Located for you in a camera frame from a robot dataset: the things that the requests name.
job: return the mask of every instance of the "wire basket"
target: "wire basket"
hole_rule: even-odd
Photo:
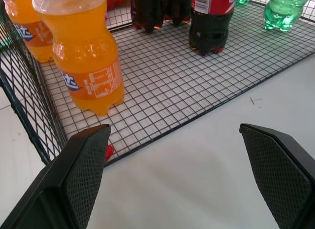
[[[288,33],[266,31],[263,4],[236,7],[222,54],[189,49],[189,24],[164,23],[151,34],[131,25],[129,1],[106,21],[121,58],[125,100],[107,116],[73,103],[53,61],[38,64],[0,8],[0,84],[41,159],[48,163],[73,134],[111,124],[107,165],[171,133],[315,53],[315,0]]]

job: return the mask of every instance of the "blue logo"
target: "blue logo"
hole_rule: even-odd
[[[31,41],[34,36],[31,35],[29,29],[25,26],[19,26],[19,25],[14,25],[14,27],[16,28],[17,32],[19,33],[19,35],[25,39],[27,42]]]
[[[79,90],[80,88],[77,86],[77,84],[75,83],[75,80],[72,76],[69,76],[68,74],[63,74],[63,72],[61,71],[61,75],[63,76],[64,82],[65,84],[68,86],[68,88],[71,91],[76,91]]]

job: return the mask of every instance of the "textured gripper pad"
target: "textured gripper pad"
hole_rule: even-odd
[[[102,179],[108,138],[102,131],[90,137],[65,180],[64,189],[80,229],[88,225]]]
[[[242,131],[257,186],[280,229],[291,229],[312,193],[312,183],[272,138]]]

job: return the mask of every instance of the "orange soda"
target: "orange soda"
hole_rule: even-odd
[[[117,44],[105,25],[107,0],[33,0],[53,33],[53,57],[75,104],[106,115],[124,99]]]
[[[32,6],[32,0],[4,0],[5,10],[28,50],[39,62],[52,57],[53,36]]]

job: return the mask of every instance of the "red bottle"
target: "red bottle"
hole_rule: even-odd
[[[222,52],[236,0],[192,0],[189,46],[203,56]]]

